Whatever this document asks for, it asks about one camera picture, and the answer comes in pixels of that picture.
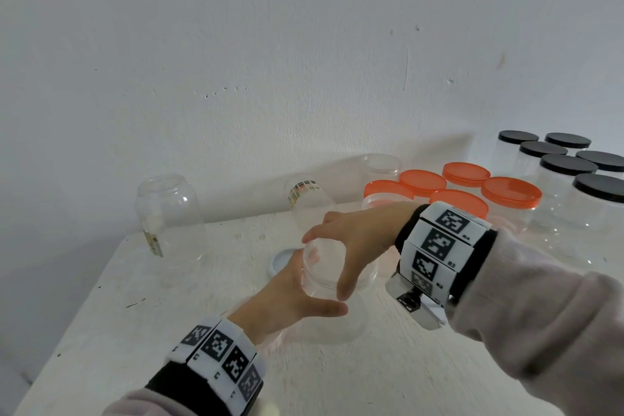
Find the orange lid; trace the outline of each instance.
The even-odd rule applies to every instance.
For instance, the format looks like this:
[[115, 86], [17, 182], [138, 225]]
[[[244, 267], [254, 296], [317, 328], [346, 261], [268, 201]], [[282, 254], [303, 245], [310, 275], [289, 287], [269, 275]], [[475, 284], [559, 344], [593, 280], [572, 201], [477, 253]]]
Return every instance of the orange lid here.
[[398, 181], [390, 181], [389, 179], [378, 179], [377, 181], [371, 181], [364, 186], [364, 197], [371, 194], [377, 194], [378, 192], [391, 192], [393, 194], [400, 194], [409, 199], [414, 199], [414, 193], [400, 184]]
[[483, 220], [486, 219], [490, 211], [486, 201], [470, 192], [460, 191], [459, 189], [441, 189], [436, 191], [429, 198], [429, 204], [433, 204], [435, 201], [444, 201]]
[[514, 177], [495, 176], [481, 187], [481, 194], [494, 204], [513, 209], [532, 209], [542, 200], [540, 188]]
[[444, 165], [442, 176], [458, 186], [480, 188], [490, 172], [478, 164], [454, 161]]
[[399, 182], [420, 198], [428, 198], [439, 189], [446, 188], [446, 180], [431, 171], [408, 169], [399, 176]]

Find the black lid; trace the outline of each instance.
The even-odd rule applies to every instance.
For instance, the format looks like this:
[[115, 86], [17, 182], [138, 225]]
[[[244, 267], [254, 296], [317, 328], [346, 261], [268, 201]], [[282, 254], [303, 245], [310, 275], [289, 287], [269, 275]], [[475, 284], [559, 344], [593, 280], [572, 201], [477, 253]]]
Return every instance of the black lid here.
[[619, 177], [591, 173], [578, 175], [572, 185], [594, 198], [624, 204], [624, 179]]
[[561, 132], [547, 133], [544, 140], [567, 148], [587, 148], [592, 142], [589, 138], [581, 137], [580, 135]]
[[520, 144], [520, 151], [529, 156], [542, 158], [544, 155], [565, 155], [568, 151], [559, 145], [553, 145], [544, 141], [525, 141]]
[[595, 150], [581, 150], [577, 152], [577, 156], [597, 164], [598, 169], [603, 171], [624, 173], [624, 156]]
[[542, 156], [540, 166], [562, 175], [576, 176], [581, 173], [595, 173], [598, 165], [576, 156], [548, 154]]
[[523, 132], [522, 130], [501, 130], [499, 132], [499, 140], [515, 145], [519, 145], [523, 141], [535, 141], [539, 139], [540, 137], [534, 133]]

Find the hand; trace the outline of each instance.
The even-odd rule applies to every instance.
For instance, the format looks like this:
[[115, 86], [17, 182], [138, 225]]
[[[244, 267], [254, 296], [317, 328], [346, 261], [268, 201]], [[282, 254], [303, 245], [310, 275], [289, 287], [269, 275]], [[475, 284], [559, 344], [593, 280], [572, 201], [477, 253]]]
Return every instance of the hand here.
[[353, 294], [358, 277], [369, 263], [394, 245], [397, 235], [417, 208], [411, 201], [393, 202], [354, 213], [331, 212], [323, 223], [312, 227], [301, 241], [322, 238], [341, 241], [347, 248], [337, 296], [345, 301]]
[[304, 292], [302, 265], [303, 250], [297, 250], [283, 270], [228, 318], [245, 331], [254, 345], [303, 318], [337, 318], [347, 314], [344, 302], [310, 297]]

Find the table surface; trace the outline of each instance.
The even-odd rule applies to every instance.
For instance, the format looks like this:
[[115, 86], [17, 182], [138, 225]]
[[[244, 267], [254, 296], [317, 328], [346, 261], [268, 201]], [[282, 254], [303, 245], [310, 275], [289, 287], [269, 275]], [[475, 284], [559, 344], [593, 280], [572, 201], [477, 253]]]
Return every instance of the table surface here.
[[[166, 276], [143, 234], [124, 239], [16, 416], [100, 415], [144, 386], [202, 316], [260, 290], [270, 259], [301, 237], [291, 213], [207, 224], [206, 231], [206, 260]], [[268, 358], [261, 396], [282, 415], [561, 414], [526, 394], [482, 344], [448, 326], [421, 329], [385, 291], [392, 268], [382, 257], [380, 276], [363, 293], [370, 323], [362, 337], [342, 345], [284, 343]]]

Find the jar label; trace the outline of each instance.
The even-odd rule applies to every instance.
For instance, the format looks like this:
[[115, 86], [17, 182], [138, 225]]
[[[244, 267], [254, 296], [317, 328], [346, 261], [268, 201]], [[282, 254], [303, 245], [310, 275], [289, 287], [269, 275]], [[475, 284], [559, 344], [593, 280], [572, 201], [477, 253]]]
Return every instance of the jar label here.
[[288, 201], [290, 202], [290, 208], [292, 209], [294, 205], [297, 203], [297, 199], [299, 199], [303, 194], [306, 194], [308, 191], [314, 191], [318, 189], [320, 191], [321, 186], [316, 184], [316, 181], [302, 181], [297, 183], [293, 189], [290, 190], [288, 195]]
[[160, 244], [158, 242], [158, 238], [155, 235], [150, 234], [149, 232], [143, 231], [145, 234], [145, 238], [147, 239], [147, 244], [150, 247], [150, 250], [157, 257], [163, 257], [162, 250], [160, 249]]

